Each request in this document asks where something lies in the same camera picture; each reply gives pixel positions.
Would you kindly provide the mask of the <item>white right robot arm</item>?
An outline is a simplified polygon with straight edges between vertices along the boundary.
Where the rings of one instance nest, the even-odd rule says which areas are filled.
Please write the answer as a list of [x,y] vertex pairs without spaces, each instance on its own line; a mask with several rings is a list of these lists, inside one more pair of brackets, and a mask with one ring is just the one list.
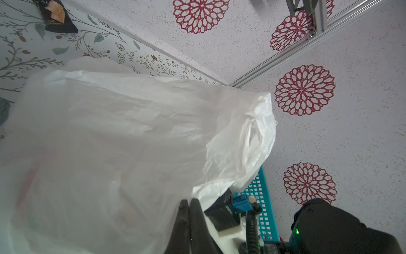
[[323,199],[295,213],[287,242],[265,241],[263,254],[400,254],[397,239],[368,228],[357,217]]

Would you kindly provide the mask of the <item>teal plastic basket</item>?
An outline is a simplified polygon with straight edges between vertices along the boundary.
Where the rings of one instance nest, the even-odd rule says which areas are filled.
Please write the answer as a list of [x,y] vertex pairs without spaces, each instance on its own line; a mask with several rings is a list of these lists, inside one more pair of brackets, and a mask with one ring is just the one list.
[[266,241],[280,241],[280,235],[263,166],[261,166],[257,176],[244,191],[239,193],[234,192],[233,194],[235,197],[242,194],[245,194],[246,196],[254,196],[262,207],[262,213],[259,215],[261,238]]

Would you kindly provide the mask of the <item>small black snack packet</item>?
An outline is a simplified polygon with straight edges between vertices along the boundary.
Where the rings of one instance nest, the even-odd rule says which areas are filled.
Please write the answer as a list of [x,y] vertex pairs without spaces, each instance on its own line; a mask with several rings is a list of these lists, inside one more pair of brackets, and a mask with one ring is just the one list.
[[45,30],[54,33],[78,33],[61,1],[34,0],[45,21]]

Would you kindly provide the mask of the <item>white plastic bag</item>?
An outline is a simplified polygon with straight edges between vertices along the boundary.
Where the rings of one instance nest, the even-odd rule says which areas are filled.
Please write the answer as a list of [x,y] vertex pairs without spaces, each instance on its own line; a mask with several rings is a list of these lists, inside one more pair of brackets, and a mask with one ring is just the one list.
[[2,126],[1,253],[161,254],[180,201],[246,188],[276,126],[267,92],[107,58],[37,72]]

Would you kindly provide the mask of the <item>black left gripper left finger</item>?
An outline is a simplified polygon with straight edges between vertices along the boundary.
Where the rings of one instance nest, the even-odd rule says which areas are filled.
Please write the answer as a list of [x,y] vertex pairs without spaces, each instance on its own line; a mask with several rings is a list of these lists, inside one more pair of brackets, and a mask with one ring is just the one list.
[[190,253],[190,215],[187,200],[181,200],[165,254]]

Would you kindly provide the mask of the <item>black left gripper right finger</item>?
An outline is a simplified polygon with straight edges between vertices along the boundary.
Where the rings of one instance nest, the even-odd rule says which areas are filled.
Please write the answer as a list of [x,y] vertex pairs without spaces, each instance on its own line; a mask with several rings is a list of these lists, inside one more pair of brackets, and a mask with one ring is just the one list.
[[190,203],[190,240],[192,254],[221,254],[212,239],[205,220],[205,215],[198,199]]

